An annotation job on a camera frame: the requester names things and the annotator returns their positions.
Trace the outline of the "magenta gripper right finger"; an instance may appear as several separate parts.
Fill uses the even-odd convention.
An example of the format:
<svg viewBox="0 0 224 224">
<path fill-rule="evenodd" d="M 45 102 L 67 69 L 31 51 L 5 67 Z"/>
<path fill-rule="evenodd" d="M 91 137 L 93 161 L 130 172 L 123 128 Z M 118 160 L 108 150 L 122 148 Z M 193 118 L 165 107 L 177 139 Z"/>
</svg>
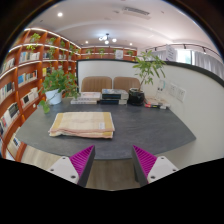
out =
<svg viewBox="0 0 224 224">
<path fill-rule="evenodd" d="M 136 181 L 145 186 L 178 170 L 165 156 L 156 157 L 148 151 L 133 146 L 132 159 Z"/>
</svg>

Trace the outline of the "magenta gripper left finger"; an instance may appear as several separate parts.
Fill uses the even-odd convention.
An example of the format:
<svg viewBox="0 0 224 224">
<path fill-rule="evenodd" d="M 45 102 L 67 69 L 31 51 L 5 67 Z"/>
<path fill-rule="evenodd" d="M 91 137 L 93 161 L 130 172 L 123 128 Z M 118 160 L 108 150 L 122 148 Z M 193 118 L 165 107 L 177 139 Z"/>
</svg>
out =
<svg viewBox="0 0 224 224">
<path fill-rule="evenodd" d="M 95 146 L 91 145 L 78 153 L 60 157 L 48 172 L 67 181 L 85 187 L 95 157 Z"/>
</svg>

